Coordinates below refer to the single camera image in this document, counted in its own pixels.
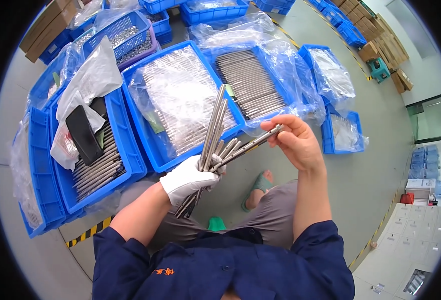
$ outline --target foot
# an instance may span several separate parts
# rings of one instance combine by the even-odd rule
[[[265,179],[267,179],[271,183],[274,183],[274,177],[273,177],[271,171],[265,170],[262,173],[262,176],[264,176]],[[254,208],[257,207],[257,205],[260,202],[260,198],[262,198],[262,196],[264,196],[264,195],[265,195],[265,193],[261,189],[253,189],[251,194],[249,195],[249,198],[245,201],[245,207],[248,210],[253,210]]]

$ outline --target green slipper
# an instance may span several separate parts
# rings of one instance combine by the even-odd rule
[[[207,228],[210,231],[223,231],[225,228],[224,221],[218,217],[213,216],[209,219],[209,228]]]
[[[265,194],[267,193],[267,190],[270,190],[274,187],[274,185],[267,178],[265,178],[264,175],[262,175],[263,173],[264,171],[260,172],[260,174],[257,176],[257,179],[253,183],[252,188],[245,197],[244,201],[242,201],[241,207],[242,210],[244,210],[244,212],[246,213],[250,212],[250,209],[246,207],[246,201],[249,199],[249,196],[251,195],[253,190],[261,190]]]

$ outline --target yellow and black hazard tape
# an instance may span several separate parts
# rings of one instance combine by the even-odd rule
[[[68,248],[74,247],[75,245],[77,245],[77,243],[82,242],[83,240],[92,237],[95,233],[101,232],[102,230],[106,229],[111,224],[111,221],[112,221],[112,219],[114,219],[115,216],[116,215],[113,214],[110,217],[106,218],[105,220],[100,221],[97,225],[93,226],[91,229],[87,230],[86,232],[84,232],[83,234],[78,236],[77,238],[74,238],[71,241],[65,242],[65,244],[67,245]]]

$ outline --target green plastic stool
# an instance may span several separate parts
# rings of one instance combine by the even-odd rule
[[[379,57],[373,59],[368,61],[367,64],[371,69],[371,76],[377,79],[377,83],[381,83],[391,76],[391,73],[389,72],[389,69],[382,58]]]
[[[213,216],[209,219],[209,228],[207,228],[210,231],[223,231],[225,228],[224,221],[218,217]]]

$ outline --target stack of metal rods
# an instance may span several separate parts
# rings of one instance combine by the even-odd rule
[[[227,100],[223,99],[224,91],[225,85],[222,84],[219,89],[219,94],[217,95],[214,110],[212,111],[212,116],[207,128],[207,135],[205,136],[204,146],[199,159],[199,165],[197,167],[197,169],[202,172],[216,172],[223,165],[233,161],[234,159],[266,142],[269,137],[278,134],[283,128],[282,125],[277,125],[274,129],[265,133],[261,137],[248,142],[244,146],[241,146],[241,141],[239,141],[237,138],[233,138],[222,150],[224,141],[219,141],[219,139],[223,129],[222,119],[227,106]],[[220,162],[213,161],[212,154],[214,153],[220,157]],[[203,189],[187,196],[175,212],[175,217],[178,219],[184,216],[189,218],[194,210],[194,207],[199,203],[202,192]]]
[[[126,172],[109,120],[98,132],[104,135],[102,156],[89,166],[81,158],[75,164],[73,187],[77,191],[78,202]]]
[[[287,106],[252,50],[220,55],[216,66],[222,81],[232,88],[234,101],[246,119],[251,120]]]
[[[209,116],[218,89],[192,47],[187,46],[159,57],[146,64],[141,71],[154,112],[165,129],[175,155],[179,156],[202,144],[207,134],[207,122],[202,124],[202,117],[197,122],[187,122],[186,115]],[[188,94],[186,83],[189,83],[189,87],[202,86],[204,93],[211,90],[212,96],[199,101],[196,97],[185,97]],[[227,109],[223,121],[224,131],[236,124]]]

